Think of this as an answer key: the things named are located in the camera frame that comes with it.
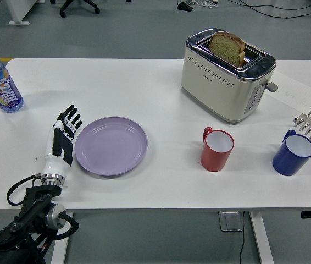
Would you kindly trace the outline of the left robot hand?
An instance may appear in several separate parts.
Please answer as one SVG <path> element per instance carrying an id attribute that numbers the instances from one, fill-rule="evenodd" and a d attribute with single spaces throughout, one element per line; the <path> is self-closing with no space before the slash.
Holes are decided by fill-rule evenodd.
<path id="1" fill-rule="evenodd" d="M 46 144 L 45 166 L 41 172 L 44 184 L 62 184 L 73 162 L 74 137 L 82 125 L 81 115 L 72 104 L 62 112 L 52 125 Z"/>

